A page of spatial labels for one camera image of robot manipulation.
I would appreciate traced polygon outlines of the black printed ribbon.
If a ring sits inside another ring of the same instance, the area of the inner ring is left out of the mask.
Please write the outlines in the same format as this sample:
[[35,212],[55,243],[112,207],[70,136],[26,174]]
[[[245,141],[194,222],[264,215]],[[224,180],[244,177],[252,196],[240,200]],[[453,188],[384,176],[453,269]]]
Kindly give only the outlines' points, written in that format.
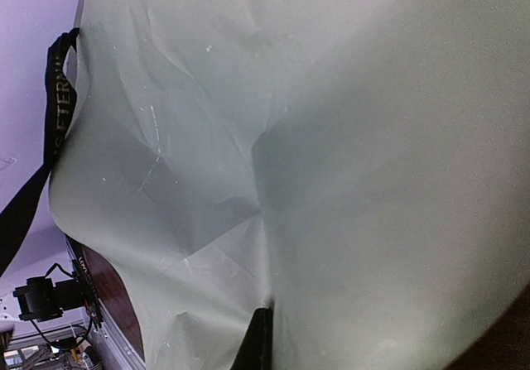
[[41,193],[54,170],[74,119],[78,95],[64,66],[77,50],[78,27],[61,34],[49,47],[46,59],[46,115],[42,164],[1,212],[1,272],[5,272],[22,246],[35,218]]

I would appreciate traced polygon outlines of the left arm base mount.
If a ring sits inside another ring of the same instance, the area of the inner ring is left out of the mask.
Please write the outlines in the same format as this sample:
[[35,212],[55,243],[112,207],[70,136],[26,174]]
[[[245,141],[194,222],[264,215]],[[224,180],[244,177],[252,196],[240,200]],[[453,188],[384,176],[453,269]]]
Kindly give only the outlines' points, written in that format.
[[92,275],[82,261],[72,262],[73,270],[66,271],[58,262],[44,276],[28,278],[24,286],[14,289],[22,321],[42,323],[59,319],[66,311],[84,309],[92,328],[100,328],[104,321],[99,295]]

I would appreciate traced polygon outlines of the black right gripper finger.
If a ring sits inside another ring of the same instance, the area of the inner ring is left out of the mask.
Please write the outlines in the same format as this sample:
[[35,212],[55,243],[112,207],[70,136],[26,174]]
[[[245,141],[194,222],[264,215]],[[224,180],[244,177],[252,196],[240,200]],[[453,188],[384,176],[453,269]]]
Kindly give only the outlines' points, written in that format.
[[273,308],[257,308],[234,360],[234,370],[272,369]]

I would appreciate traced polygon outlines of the green wrapping paper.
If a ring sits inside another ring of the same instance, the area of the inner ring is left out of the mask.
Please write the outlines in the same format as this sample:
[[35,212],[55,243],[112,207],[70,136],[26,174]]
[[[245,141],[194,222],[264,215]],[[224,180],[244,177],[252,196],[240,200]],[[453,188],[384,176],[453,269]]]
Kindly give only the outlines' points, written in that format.
[[529,282],[529,0],[84,0],[64,232],[149,369],[442,369]]

